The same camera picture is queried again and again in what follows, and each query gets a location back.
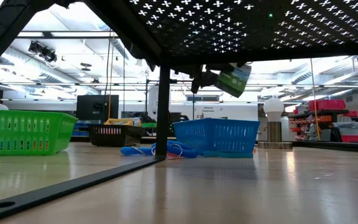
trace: green basket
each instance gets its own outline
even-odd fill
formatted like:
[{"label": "green basket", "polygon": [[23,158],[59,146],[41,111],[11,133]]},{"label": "green basket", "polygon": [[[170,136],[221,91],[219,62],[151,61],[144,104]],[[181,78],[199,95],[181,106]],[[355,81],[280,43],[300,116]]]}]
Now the green basket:
[{"label": "green basket", "polygon": [[0,155],[50,155],[64,150],[76,120],[64,113],[0,110]]}]

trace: hole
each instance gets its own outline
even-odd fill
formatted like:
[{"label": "hole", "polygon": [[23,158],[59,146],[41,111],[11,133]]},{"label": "hole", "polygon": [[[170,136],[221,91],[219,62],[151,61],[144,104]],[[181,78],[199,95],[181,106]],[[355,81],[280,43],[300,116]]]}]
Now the hole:
[{"label": "hole", "polygon": [[1,202],[0,208],[7,208],[7,207],[13,206],[15,204],[16,204],[15,202]]}]

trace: lamp base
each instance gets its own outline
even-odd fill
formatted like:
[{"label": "lamp base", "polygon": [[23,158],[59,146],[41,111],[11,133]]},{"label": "lamp base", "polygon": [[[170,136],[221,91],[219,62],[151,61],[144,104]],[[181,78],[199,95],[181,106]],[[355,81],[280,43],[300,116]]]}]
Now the lamp base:
[{"label": "lamp base", "polygon": [[259,142],[262,149],[292,149],[292,142]]}]

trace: green box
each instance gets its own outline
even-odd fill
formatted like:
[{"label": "green box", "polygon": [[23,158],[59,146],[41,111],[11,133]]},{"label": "green box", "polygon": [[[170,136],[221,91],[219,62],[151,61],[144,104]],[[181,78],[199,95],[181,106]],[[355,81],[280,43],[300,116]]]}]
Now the green box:
[{"label": "green box", "polygon": [[64,150],[76,120],[65,113],[0,110],[0,155],[50,155]]},{"label": "green box", "polygon": [[233,75],[232,73],[221,72],[215,86],[220,90],[238,98],[243,94],[246,84],[246,81]]},{"label": "green box", "polygon": [[157,123],[142,123],[142,128],[156,128]]}]

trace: perforated metal table top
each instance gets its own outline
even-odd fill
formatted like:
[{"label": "perforated metal table top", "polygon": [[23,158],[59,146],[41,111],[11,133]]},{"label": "perforated metal table top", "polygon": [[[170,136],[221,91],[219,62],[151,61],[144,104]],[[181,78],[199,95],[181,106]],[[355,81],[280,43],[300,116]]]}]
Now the perforated metal table top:
[{"label": "perforated metal table top", "polygon": [[358,54],[358,0],[116,1],[174,64]]}]

